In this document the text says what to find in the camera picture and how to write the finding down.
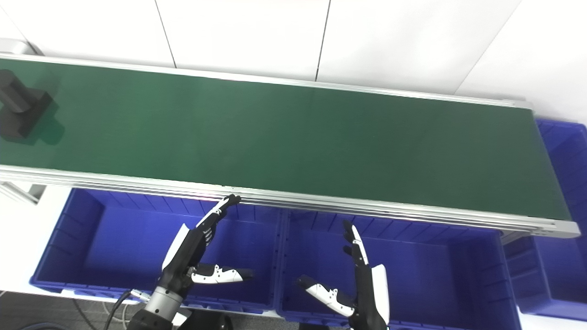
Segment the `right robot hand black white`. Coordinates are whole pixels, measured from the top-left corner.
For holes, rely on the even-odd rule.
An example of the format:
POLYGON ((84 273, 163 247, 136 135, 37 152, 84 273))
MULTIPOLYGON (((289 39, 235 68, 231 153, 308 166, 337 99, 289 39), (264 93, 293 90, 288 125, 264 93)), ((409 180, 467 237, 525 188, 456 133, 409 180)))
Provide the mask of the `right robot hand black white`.
POLYGON ((372 267, 358 229, 343 221, 348 246, 343 251, 354 262, 356 297, 351 299, 337 288, 327 286, 307 275, 296 283, 308 294, 339 315, 347 317, 352 330, 388 330, 390 300, 387 270, 383 264, 372 267))

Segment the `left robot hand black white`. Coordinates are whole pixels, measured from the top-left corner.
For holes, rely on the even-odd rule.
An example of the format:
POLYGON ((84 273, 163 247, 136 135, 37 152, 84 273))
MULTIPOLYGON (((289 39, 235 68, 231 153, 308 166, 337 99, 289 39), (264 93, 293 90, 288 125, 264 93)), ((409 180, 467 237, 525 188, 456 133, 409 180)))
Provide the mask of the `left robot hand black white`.
POLYGON ((229 207, 240 201, 240 196, 225 196, 199 220, 195 228, 184 225, 180 228, 164 260, 157 288, 185 298, 193 284, 243 282, 254 277, 254 271, 248 268, 223 267, 201 262, 206 248, 214 238, 219 221, 226 216, 229 207))

